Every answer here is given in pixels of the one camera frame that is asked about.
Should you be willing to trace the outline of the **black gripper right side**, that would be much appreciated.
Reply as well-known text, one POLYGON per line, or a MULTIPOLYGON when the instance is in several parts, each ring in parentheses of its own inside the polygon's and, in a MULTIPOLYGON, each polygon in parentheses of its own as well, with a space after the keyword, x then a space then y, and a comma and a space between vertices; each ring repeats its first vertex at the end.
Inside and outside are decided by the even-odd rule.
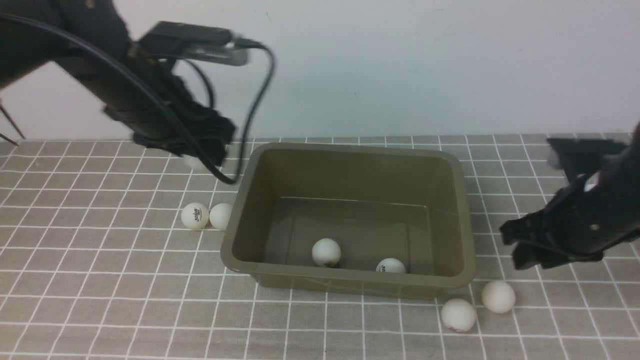
POLYGON ((560 189, 542 210, 500 226, 503 244, 518 243, 511 253, 517 271, 600 262, 618 243, 618 176, 593 176, 597 183, 581 177, 560 189))

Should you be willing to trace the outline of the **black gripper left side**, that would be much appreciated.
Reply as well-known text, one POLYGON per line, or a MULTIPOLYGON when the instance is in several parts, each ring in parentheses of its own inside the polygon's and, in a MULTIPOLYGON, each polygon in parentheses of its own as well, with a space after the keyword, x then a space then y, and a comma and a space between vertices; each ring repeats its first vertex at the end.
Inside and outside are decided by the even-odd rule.
POLYGON ((135 88, 149 105, 137 105, 131 122, 132 141, 153 150, 177 156, 197 156, 195 146, 210 156, 226 155, 237 127, 214 108, 215 92, 207 77, 203 84, 207 105, 196 100, 182 77, 177 75, 137 76, 135 88))

